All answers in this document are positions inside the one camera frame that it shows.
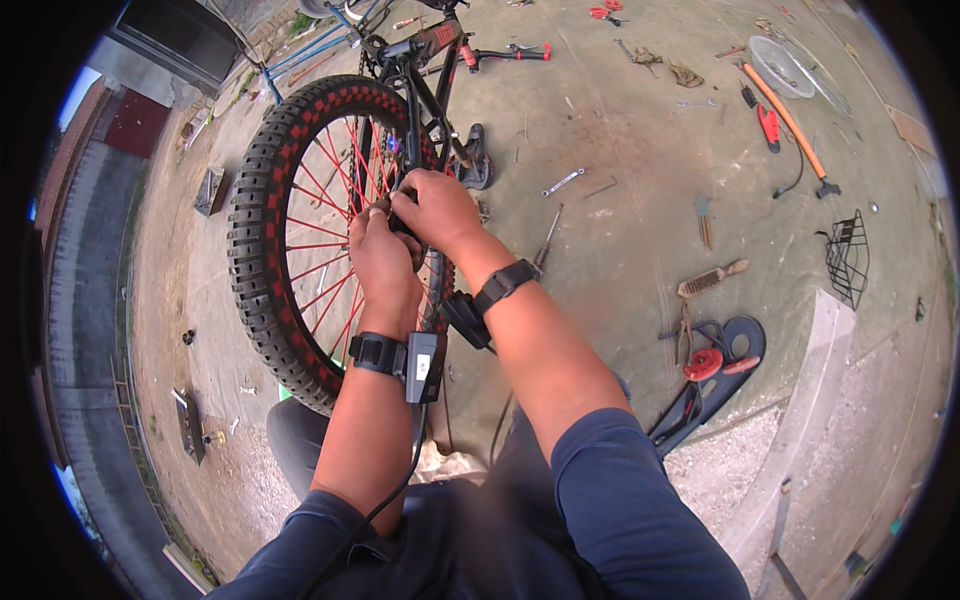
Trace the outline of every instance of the orange pump hose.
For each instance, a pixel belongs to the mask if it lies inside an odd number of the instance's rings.
[[[757,72],[754,70],[749,63],[743,63],[743,71],[746,73],[750,79],[754,80],[754,83],[757,87],[760,88],[760,91],[763,92],[763,95],[767,97],[767,100],[770,101],[770,104],[774,106],[777,112],[780,114],[780,117],[783,119],[783,122],[786,123],[786,126],[790,128],[790,131],[797,137],[797,143],[800,144],[800,147],[804,149],[804,154],[810,159],[810,165],[813,166],[813,170],[817,173],[817,178],[823,179],[827,176],[827,172],[824,171],[824,167],[820,164],[820,160],[817,158],[817,155],[813,154],[813,148],[810,147],[809,142],[806,141],[804,132],[800,131],[800,127],[797,125],[797,122],[793,120],[793,117],[790,116],[790,113],[786,111],[786,108],[783,107],[783,103],[780,101],[780,98],[777,97],[777,94],[774,93],[774,90],[770,89],[770,86],[764,82]]]

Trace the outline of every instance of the bicycle wheel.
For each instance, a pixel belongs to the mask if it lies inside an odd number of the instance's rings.
[[[348,258],[353,215],[396,178],[406,103],[360,76],[318,80],[274,109],[247,150],[228,217],[228,260],[241,321],[264,363],[303,404],[329,415],[364,304]],[[420,137],[424,167],[439,159]],[[419,328],[442,333],[435,307],[453,265],[427,249]]]

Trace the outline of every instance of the screwdriver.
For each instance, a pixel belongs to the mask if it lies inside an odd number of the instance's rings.
[[[560,212],[563,209],[563,204],[557,208],[557,216],[553,218],[553,225],[550,226],[550,232],[546,234],[546,241],[540,246],[540,251],[537,252],[537,258],[534,258],[534,266],[541,271],[543,271],[543,261],[546,260],[546,254],[550,251],[550,238],[553,237],[553,232],[557,230],[557,222],[560,221]]]

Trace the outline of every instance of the bicycle tire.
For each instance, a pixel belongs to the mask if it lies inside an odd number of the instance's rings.
[[[348,123],[346,115],[368,115],[390,124],[397,138],[403,139],[406,112],[405,101],[376,80],[357,75],[317,80],[291,95],[267,117],[244,156],[234,184],[227,254],[241,322],[280,384],[323,415],[329,416],[333,409],[344,372],[306,326],[291,282],[286,226],[294,175],[311,141],[335,121],[343,118]],[[420,135],[420,144],[424,168],[436,170],[439,159],[425,133]],[[423,310],[420,328],[444,333],[447,324],[434,307],[452,296],[454,268],[441,253],[429,252],[434,268],[429,285],[424,284],[428,287],[428,306]]]

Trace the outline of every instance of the forearm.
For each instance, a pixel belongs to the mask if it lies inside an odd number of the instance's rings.
[[[475,294],[516,258],[493,235],[477,235],[452,257]],[[516,288],[484,315],[504,374],[549,463],[553,446],[580,417],[601,408],[630,411],[610,370],[536,282]]]
[[[364,310],[357,331],[406,341],[409,327],[382,311]],[[412,424],[403,384],[388,374],[350,366],[333,407],[311,490],[323,490],[369,513],[410,467]],[[403,494],[374,520],[381,536],[396,527]]]

